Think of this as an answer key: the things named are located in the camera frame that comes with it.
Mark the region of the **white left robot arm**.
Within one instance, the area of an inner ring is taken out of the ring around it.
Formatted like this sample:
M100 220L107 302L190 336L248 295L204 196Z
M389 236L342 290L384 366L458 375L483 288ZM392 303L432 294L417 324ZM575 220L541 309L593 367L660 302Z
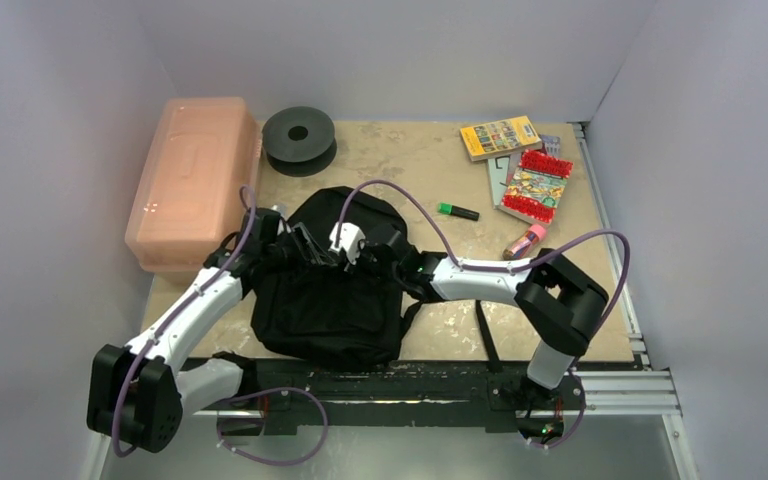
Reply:
M242 232L220 243L158 320L126 345L105 345L97 352L87 425L109 436L116 456L162 451L185 417L218 402L244 409L256 399L293 392L291 386L261 388L254 362L229 352L197 368L184 367L198 343L260 277L300 259L298 248L279 243L285 229L278 211L250 208Z

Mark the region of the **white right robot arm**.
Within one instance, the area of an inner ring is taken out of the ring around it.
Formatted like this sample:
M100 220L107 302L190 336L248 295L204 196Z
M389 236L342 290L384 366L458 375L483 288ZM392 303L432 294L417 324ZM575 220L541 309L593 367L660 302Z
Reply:
M518 308L539 337L521 392L529 404L544 407L559 396L561 380L587 352L613 306L608 292L564 255L599 234L588 232L533 258L510 261L420 252L389 226L356 234L346 248L351 263L394 281L420 302L475 300Z

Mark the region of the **pink-capped sprinkle tube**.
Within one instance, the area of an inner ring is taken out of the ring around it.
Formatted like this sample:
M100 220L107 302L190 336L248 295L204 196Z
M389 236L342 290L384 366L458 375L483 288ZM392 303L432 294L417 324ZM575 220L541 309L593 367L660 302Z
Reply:
M546 236L547 230L539 224L531 225L520 237L508 245L502 252L503 260L525 258Z

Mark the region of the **green highlighter marker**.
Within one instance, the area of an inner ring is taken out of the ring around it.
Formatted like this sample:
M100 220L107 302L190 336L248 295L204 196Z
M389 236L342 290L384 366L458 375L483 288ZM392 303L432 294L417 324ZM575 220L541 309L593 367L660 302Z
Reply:
M448 203L439 203L438 212L444 215L466 219L470 221L478 221L480 219L480 213L456 205Z

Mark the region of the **black student backpack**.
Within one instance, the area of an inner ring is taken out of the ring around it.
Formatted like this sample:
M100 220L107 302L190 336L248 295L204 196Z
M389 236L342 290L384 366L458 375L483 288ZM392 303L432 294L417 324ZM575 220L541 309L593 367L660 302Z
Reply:
M391 204L347 186L318 190L289 218L293 226L303 223L321 247L338 221L358 226L366 236L384 224L408 233ZM426 305L342 258L314 266L300 257L263 276L254 291L251 327L267 350L341 370L397 360Z

